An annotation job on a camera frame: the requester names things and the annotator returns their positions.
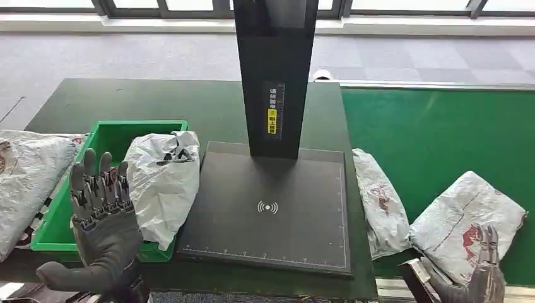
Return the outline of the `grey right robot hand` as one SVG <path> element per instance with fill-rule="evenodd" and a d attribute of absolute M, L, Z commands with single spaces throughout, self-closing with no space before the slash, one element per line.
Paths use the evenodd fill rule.
<path fill-rule="evenodd" d="M 467 285 L 449 285 L 437 275 L 432 262 L 421 257 L 420 261 L 430 276 L 429 283 L 441 302 L 503 302 L 505 279 L 499 267 L 499 236 L 492 225 L 479 226 L 481 248 L 471 280 Z"/>

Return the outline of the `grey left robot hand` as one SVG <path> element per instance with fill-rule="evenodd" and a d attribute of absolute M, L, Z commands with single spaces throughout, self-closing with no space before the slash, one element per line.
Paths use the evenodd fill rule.
<path fill-rule="evenodd" d="M 51 290 L 106 294 L 133 272 L 143 235 L 127 180 L 128 163 L 112 166 L 112 155 L 85 150 L 69 174 L 71 223 L 83 266 L 67 268 L 55 261 L 37 268 Z"/>

